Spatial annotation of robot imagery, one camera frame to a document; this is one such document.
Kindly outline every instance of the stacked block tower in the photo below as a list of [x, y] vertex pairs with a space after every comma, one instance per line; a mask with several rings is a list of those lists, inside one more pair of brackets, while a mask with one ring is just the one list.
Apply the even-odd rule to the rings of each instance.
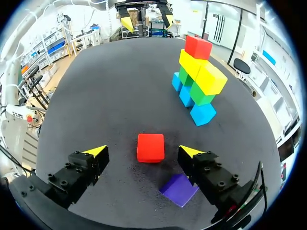
[[172, 80], [184, 106], [193, 107], [190, 115], [197, 126], [209, 123], [216, 115], [211, 101], [227, 82], [227, 77], [209, 62], [211, 49], [210, 42], [187, 36], [180, 53], [180, 71], [174, 73]]

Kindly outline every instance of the red button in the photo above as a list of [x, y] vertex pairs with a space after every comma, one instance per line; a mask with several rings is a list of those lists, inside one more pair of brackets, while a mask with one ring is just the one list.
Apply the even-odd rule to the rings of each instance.
[[33, 121], [33, 118], [31, 117], [31, 115], [27, 115], [27, 122], [30, 123]]

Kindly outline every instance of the blue cube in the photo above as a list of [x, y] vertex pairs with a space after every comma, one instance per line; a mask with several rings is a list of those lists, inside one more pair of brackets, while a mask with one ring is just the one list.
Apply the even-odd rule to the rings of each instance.
[[195, 103], [190, 96], [191, 87], [182, 86], [179, 97], [185, 107], [192, 107]]
[[181, 83], [181, 80], [179, 78], [179, 73], [174, 73], [173, 80], [172, 80], [172, 85], [173, 85], [173, 87], [175, 88], [175, 90], [177, 92], [179, 92], [181, 90], [182, 83]]
[[214, 118], [214, 116], [216, 115], [216, 111], [211, 105], [211, 103], [209, 103], [202, 106], [194, 105], [190, 114], [196, 126], [202, 126], [209, 123], [212, 118]]

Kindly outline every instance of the gray table surface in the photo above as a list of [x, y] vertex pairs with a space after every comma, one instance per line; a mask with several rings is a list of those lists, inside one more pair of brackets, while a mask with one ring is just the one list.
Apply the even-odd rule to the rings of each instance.
[[[212, 104], [217, 111], [197, 127], [171, 85], [179, 71], [184, 41], [140, 38], [83, 50], [61, 79], [42, 125], [37, 174], [47, 181], [75, 150], [109, 146], [110, 163], [95, 187], [89, 187], [69, 210], [97, 222], [139, 228], [179, 226], [198, 230], [217, 211], [198, 191], [184, 208], [160, 194], [173, 174], [179, 145], [213, 151], [240, 184], [264, 164], [268, 200], [279, 192], [280, 162], [270, 125], [244, 86], [219, 62], [210, 59], [228, 82]], [[165, 137], [165, 160], [138, 163], [139, 133]], [[255, 221], [263, 201], [253, 210]]]

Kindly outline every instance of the wire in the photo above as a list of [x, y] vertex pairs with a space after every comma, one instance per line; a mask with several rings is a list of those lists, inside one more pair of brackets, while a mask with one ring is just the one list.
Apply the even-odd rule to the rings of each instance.
[[15, 86], [15, 87], [17, 87], [17, 89], [19, 90], [20, 94], [21, 94], [25, 99], [27, 99], [27, 97], [24, 95], [23, 91], [18, 87], [18, 85], [15, 85], [15, 84], [7, 84], [5, 87], [8, 87], [8, 86]]
[[258, 168], [257, 168], [257, 172], [255, 175], [255, 179], [252, 183], [252, 185], [250, 186], [248, 192], [245, 194], [245, 196], [243, 197], [243, 199], [241, 200], [241, 202], [233, 209], [231, 210], [228, 215], [226, 215], [222, 221], [221, 224], [225, 224], [236, 212], [238, 212], [238, 210], [242, 207], [242, 205], [244, 205], [244, 203], [247, 201], [247, 199], [250, 197], [250, 195], [252, 194], [252, 192], [254, 191], [256, 185], [257, 185], [257, 180], [259, 178], [259, 174], [261, 171], [261, 162], [259, 161], [258, 163]]
[[27, 106], [28, 109], [31, 109], [31, 110], [38, 110], [38, 111], [41, 111], [41, 112], [47, 112], [46, 109], [42, 109], [42, 108], [38, 108], [38, 107], [34, 107], [34, 106]]
[[62, 0], [56, 0], [56, 1], [54, 1], [53, 3], [47, 5], [47, 6], [44, 8], [44, 11], [43, 11], [42, 16], [44, 16], [44, 14], [45, 14], [45, 12], [46, 12], [46, 9], [47, 9], [49, 6], [54, 5], [54, 3], [58, 2], [58, 1], [62, 1]]
[[107, 11], [107, 15], [109, 17], [109, 29], [110, 29], [110, 34], [109, 34], [109, 39], [112, 35], [112, 22], [111, 22], [111, 14], [110, 14], [110, 9], [109, 9], [109, 1], [106, 1], [106, 11]]
[[76, 30], [76, 31], [69, 30], [69, 29], [67, 29], [67, 28], [65, 27], [65, 25], [64, 25], [63, 23], [62, 23], [62, 25], [63, 25], [63, 27], [64, 27], [64, 29], [65, 29], [66, 31], [73, 32], [73, 33], [80, 32], [81, 30], [85, 29], [85, 28], [90, 24], [90, 22], [91, 22], [91, 20], [92, 20], [92, 18], [93, 18], [94, 12], [95, 12], [95, 10], [93, 10], [92, 15], [91, 15], [91, 18], [90, 18], [90, 20], [88, 21], [88, 23], [86, 24], [86, 26], [83, 27], [83, 28], [81, 28], [81, 29], [79, 29], [79, 30]]
[[263, 189], [263, 196], [264, 196], [264, 210], [263, 210], [262, 215], [264, 215], [264, 213], [266, 212], [268, 208], [268, 198], [267, 198], [267, 192], [265, 191], [263, 165], [261, 166], [261, 180], [262, 180], [262, 189]]
[[92, 0], [88, 0], [92, 4], [102, 4], [102, 3], [107, 3], [107, 0], [101, 1], [101, 2], [92, 2]]
[[30, 174], [32, 174], [33, 172], [28, 170], [27, 168], [23, 167], [17, 160], [16, 158], [14, 158], [2, 145], [0, 145], [0, 150], [2, 151], [2, 153], [8, 158], [10, 159], [14, 164], [16, 164], [17, 166], [21, 167], [22, 170], [25, 172], [25, 174], [27, 175], [26, 172], [29, 172]]

